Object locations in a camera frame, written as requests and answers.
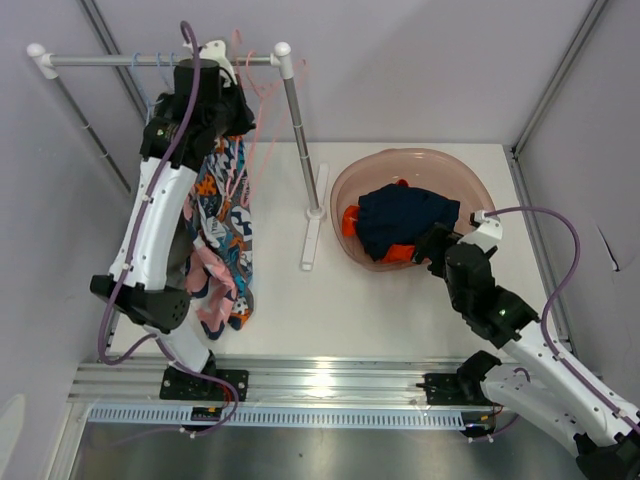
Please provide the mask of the orange blue patterned shorts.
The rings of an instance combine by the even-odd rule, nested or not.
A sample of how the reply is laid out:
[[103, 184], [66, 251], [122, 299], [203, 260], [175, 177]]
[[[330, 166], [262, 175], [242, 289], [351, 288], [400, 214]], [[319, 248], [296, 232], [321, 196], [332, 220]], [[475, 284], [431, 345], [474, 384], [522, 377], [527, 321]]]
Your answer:
[[206, 215], [215, 216], [230, 232], [231, 239], [225, 248], [225, 258], [229, 261], [238, 294], [225, 329], [238, 331], [254, 310], [253, 224], [250, 209], [240, 205], [240, 192], [233, 197], [225, 192], [225, 184], [234, 162], [232, 143], [235, 137], [225, 137], [218, 141], [216, 148], [205, 158], [190, 192], [197, 195]]

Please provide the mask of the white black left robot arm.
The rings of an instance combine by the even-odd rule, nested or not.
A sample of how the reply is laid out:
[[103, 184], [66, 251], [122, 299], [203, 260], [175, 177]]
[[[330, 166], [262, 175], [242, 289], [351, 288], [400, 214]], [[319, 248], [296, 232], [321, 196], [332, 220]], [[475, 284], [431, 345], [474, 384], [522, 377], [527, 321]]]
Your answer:
[[99, 351], [107, 326], [119, 312], [158, 341], [184, 370], [182, 388], [197, 400], [216, 390], [212, 359], [186, 316], [190, 296], [167, 283], [170, 250], [183, 203], [206, 157], [227, 134], [253, 125], [241, 88], [230, 69], [209, 59], [186, 59], [173, 69], [174, 90], [159, 96], [144, 127], [139, 186], [119, 252], [108, 273], [95, 275], [91, 292], [105, 301]]

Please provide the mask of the light blue hanger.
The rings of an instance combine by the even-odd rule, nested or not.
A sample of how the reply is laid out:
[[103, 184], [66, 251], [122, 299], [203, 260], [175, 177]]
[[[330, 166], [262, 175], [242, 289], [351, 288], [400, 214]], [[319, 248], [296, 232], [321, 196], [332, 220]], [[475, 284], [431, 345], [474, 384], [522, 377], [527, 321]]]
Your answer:
[[156, 54], [153, 64], [144, 62], [146, 58], [140, 52], [135, 52], [131, 57], [130, 73], [134, 80], [137, 92], [140, 94], [144, 106], [144, 123], [148, 124], [153, 116], [156, 106], [159, 104], [159, 94], [162, 89], [158, 89], [158, 78], [165, 81], [161, 56]]
[[176, 64], [176, 55], [174, 52], [168, 54], [162, 54], [157, 52], [155, 55], [156, 69], [165, 85], [169, 90], [174, 88], [174, 82], [171, 74], [173, 73], [174, 66]]

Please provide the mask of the navy blue shorts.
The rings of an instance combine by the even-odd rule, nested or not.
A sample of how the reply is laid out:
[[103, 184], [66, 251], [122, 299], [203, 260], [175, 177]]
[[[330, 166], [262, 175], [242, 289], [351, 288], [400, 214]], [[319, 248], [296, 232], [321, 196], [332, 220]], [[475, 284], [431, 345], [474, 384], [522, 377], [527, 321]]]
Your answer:
[[412, 239], [415, 245], [415, 240], [436, 222], [453, 228], [459, 219], [460, 202], [427, 189], [409, 186], [400, 214], [404, 217], [401, 226], [408, 233], [407, 240]]

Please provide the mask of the pink hanger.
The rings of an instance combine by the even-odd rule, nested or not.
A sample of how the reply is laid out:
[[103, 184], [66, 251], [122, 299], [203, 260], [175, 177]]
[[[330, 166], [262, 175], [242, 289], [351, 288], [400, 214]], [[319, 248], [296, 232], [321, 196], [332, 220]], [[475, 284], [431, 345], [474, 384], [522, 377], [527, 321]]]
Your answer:
[[239, 29], [235, 29], [231, 35], [231, 56], [232, 64], [238, 74], [238, 83], [244, 89], [251, 91], [258, 99], [258, 113], [255, 121], [255, 128], [250, 134], [249, 146], [243, 147], [243, 155], [240, 155], [240, 145], [244, 142], [242, 136], [236, 136], [232, 143], [232, 153], [234, 162], [232, 163], [231, 174], [225, 184], [225, 192], [229, 197], [233, 197], [240, 192], [240, 205], [243, 208], [250, 206], [251, 200], [258, 186], [260, 176], [266, 160], [261, 167], [255, 165], [257, 143], [261, 139], [265, 119], [269, 110], [268, 102], [273, 94], [271, 84], [260, 84], [251, 73], [250, 61], [256, 56], [254, 50], [247, 53], [247, 58], [241, 62], [239, 60], [239, 47], [243, 39]]
[[286, 123], [291, 123], [291, 120], [285, 105], [286, 94], [282, 79], [272, 83], [256, 83], [248, 65], [245, 65], [245, 77], [259, 100], [256, 130], [246, 149], [247, 179], [241, 194], [242, 205], [249, 208], [259, 190], [275, 146], [284, 133]]

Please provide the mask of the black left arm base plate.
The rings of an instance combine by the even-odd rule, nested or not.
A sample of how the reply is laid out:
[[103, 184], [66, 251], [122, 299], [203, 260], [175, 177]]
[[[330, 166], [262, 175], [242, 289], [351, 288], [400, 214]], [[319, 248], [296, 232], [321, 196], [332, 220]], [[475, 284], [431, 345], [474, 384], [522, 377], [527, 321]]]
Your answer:
[[[217, 371], [217, 375], [236, 389], [240, 402], [245, 401], [249, 387], [249, 372], [247, 370], [220, 369]], [[164, 371], [159, 398], [161, 400], [214, 402], [231, 402], [234, 399], [233, 393], [228, 387], [217, 382], [200, 379], [173, 367]]]

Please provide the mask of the grey shorts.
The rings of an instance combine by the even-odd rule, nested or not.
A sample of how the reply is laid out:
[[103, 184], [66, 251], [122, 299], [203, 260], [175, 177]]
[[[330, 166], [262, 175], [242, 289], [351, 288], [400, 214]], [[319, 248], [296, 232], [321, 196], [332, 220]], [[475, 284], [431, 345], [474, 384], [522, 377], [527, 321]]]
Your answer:
[[191, 243], [182, 237], [175, 238], [167, 260], [166, 285], [178, 290], [185, 289], [185, 265], [191, 252]]

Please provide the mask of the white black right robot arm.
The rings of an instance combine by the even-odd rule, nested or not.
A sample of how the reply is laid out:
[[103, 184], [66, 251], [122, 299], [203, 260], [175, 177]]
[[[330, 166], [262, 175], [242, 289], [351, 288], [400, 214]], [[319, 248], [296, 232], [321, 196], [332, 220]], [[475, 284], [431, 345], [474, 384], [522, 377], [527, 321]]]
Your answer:
[[437, 405], [500, 405], [553, 438], [588, 479], [639, 476], [639, 409], [592, 374], [517, 294], [497, 285], [490, 258], [502, 227], [476, 222], [462, 236], [437, 223], [416, 242], [413, 262], [444, 280], [471, 331], [518, 362], [480, 350], [453, 374], [427, 374], [420, 388]]

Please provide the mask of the pink whale print shorts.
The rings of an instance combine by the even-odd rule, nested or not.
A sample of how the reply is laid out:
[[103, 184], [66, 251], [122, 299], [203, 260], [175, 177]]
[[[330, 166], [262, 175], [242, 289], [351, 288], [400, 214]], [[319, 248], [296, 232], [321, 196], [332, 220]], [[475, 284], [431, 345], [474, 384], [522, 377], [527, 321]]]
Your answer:
[[191, 247], [185, 264], [186, 288], [206, 337], [217, 340], [228, 324], [238, 294], [225, 258], [230, 232], [215, 216], [206, 215], [194, 192], [188, 194], [182, 213]]

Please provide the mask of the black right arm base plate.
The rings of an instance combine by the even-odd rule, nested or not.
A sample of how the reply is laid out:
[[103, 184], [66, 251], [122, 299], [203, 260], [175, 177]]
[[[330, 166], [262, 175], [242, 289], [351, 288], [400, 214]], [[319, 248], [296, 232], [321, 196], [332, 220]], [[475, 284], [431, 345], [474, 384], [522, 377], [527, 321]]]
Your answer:
[[426, 373], [415, 384], [433, 406], [490, 406], [479, 383], [453, 373]]

